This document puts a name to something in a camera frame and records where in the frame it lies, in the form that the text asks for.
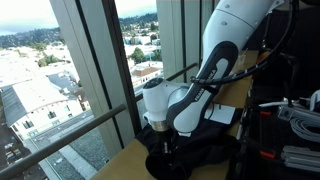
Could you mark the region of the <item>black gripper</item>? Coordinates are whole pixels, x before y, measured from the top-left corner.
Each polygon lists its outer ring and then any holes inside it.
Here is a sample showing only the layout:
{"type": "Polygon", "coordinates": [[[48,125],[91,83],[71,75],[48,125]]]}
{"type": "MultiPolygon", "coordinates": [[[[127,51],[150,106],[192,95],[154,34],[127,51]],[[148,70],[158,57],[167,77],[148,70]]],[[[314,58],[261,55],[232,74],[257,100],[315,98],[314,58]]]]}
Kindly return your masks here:
{"type": "Polygon", "coordinates": [[[162,154],[166,163],[171,163],[173,161],[173,145],[172,145],[172,136],[173,131],[168,129],[166,131],[158,132],[157,135],[161,141],[162,154]]]}

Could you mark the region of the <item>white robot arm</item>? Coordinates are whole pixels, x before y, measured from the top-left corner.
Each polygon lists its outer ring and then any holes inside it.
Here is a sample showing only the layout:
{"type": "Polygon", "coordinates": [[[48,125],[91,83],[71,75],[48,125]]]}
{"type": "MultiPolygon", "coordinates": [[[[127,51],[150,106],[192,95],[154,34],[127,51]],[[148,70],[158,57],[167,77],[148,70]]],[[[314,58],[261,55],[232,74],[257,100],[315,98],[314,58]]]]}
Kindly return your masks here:
{"type": "Polygon", "coordinates": [[[145,117],[160,138],[160,153],[147,160],[173,160],[172,134],[189,137],[220,87],[213,82],[231,72],[239,51],[263,18],[286,0],[220,0],[203,33],[203,60],[189,85],[153,78],[143,87],[145,117]]]}

